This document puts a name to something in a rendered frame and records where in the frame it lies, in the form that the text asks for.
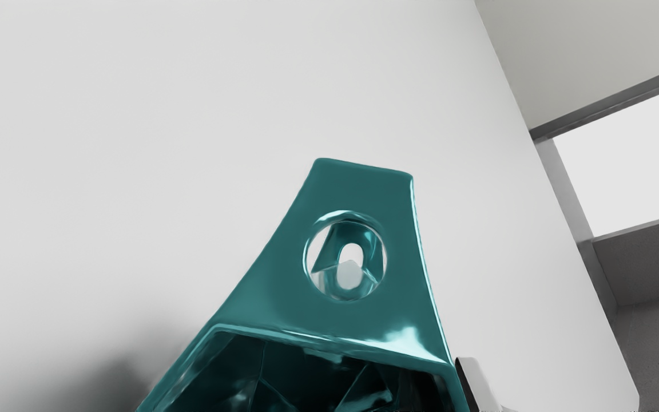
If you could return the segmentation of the teal faceted mug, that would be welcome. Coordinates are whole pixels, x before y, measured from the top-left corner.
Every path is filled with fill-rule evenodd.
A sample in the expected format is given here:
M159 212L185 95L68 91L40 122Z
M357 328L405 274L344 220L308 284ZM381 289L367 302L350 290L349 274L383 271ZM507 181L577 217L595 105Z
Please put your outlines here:
M135 412L479 412L443 333L411 175L317 159Z

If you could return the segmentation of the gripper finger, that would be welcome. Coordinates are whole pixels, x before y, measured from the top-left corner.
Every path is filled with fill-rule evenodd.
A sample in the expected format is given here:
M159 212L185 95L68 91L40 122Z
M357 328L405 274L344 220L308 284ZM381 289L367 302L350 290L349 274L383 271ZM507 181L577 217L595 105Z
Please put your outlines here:
M517 412L498 401L476 358L457 357L455 368L470 412Z

